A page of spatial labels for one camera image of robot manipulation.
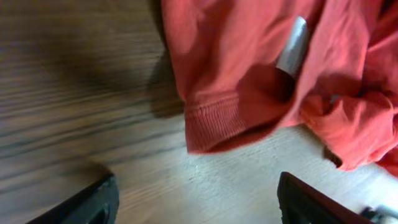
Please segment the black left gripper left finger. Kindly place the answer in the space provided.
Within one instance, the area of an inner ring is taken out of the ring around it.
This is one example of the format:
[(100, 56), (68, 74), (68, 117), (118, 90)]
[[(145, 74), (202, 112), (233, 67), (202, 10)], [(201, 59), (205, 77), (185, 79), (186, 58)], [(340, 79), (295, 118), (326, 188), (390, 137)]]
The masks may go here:
[(28, 224), (114, 224), (118, 208), (117, 180), (108, 174)]

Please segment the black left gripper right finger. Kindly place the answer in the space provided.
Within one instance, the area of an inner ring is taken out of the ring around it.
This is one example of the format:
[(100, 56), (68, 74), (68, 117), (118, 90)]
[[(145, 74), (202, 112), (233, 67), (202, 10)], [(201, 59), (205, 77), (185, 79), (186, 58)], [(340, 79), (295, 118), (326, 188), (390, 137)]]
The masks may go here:
[(288, 172), (280, 174), (277, 197), (283, 224), (372, 223)]

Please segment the orange t-shirt with white print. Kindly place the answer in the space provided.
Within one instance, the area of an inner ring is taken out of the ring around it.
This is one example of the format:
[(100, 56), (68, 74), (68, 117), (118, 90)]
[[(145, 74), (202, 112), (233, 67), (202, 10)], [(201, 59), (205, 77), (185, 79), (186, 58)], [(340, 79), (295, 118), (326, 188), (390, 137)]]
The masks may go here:
[(397, 2), (163, 0), (187, 149), (306, 125), (337, 167), (397, 175)]

